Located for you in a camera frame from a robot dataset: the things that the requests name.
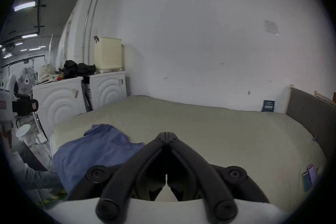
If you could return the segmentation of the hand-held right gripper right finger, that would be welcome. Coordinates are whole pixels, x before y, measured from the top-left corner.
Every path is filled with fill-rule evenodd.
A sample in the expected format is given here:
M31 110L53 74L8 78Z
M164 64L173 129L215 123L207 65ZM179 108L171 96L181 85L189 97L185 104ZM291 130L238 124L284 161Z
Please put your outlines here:
M260 187L239 166L220 167L209 164L200 154L172 133L167 132L167 148L195 180L195 197L204 200L211 222L232 222L238 215L234 199L270 204Z

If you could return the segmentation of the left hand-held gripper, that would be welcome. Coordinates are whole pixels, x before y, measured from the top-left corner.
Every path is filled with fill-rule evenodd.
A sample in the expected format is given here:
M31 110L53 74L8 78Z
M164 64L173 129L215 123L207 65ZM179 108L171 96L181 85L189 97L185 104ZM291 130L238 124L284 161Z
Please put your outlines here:
M0 89L0 123L9 123L15 116L28 116L39 109L37 100L28 95L13 94L13 92Z

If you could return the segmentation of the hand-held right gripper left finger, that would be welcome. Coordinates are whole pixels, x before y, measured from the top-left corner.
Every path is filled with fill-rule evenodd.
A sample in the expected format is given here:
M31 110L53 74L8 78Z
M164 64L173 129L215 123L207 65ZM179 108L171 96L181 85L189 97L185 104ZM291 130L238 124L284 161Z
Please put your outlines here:
M123 164L90 167L69 193L68 201L98 197L95 214L99 220L125 221L138 176L161 154L166 142L167 132L162 132Z

